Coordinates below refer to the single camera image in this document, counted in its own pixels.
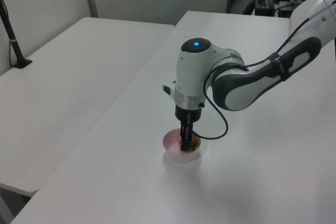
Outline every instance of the cable clip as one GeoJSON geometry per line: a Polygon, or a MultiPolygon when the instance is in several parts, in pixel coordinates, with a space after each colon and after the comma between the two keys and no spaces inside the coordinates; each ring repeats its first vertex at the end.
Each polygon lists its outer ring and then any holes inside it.
{"type": "Polygon", "coordinates": [[[273,54],[268,56],[267,59],[269,59],[272,62],[274,68],[278,71],[282,81],[286,81],[289,77],[292,76],[279,54],[274,52],[273,54]]]}

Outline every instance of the white table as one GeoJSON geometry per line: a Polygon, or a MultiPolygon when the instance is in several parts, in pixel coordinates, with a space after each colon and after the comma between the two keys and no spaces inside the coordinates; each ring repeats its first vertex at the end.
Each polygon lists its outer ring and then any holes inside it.
{"type": "MultiPolygon", "coordinates": [[[[274,52],[287,27],[288,19],[186,13],[13,224],[332,223],[333,42],[249,108],[225,112],[228,135],[203,140],[195,160],[164,155],[162,138],[180,123],[161,84],[174,77],[181,44],[204,37],[248,64],[274,52]]],[[[194,130],[216,136],[223,125],[207,104],[194,130]]]]}
{"type": "Polygon", "coordinates": [[[173,26],[84,18],[0,77],[0,187],[32,196],[173,26]]]}

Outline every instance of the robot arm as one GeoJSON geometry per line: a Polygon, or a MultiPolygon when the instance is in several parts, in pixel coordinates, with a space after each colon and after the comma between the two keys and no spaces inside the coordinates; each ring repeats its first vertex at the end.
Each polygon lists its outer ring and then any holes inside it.
{"type": "Polygon", "coordinates": [[[174,87],[164,86],[181,121],[181,150],[190,145],[193,123],[201,117],[205,92],[225,110],[247,108],[263,93],[287,80],[336,37],[336,0],[307,0],[292,13],[291,35],[279,50],[249,70],[236,51],[195,38],[185,42],[177,60],[174,87]]]}

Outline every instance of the bowl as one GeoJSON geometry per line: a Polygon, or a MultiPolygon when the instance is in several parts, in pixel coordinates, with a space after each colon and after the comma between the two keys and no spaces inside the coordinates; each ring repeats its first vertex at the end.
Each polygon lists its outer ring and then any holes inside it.
{"type": "Polygon", "coordinates": [[[201,145],[201,139],[194,134],[192,135],[192,141],[197,140],[197,146],[195,150],[189,148],[188,151],[181,150],[181,129],[174,129],[165,134],[163,138],[163,146],[166,150],[167,156],[179,163],[185,163],[193,160],[198,155],[198,148],[201,145]]]}

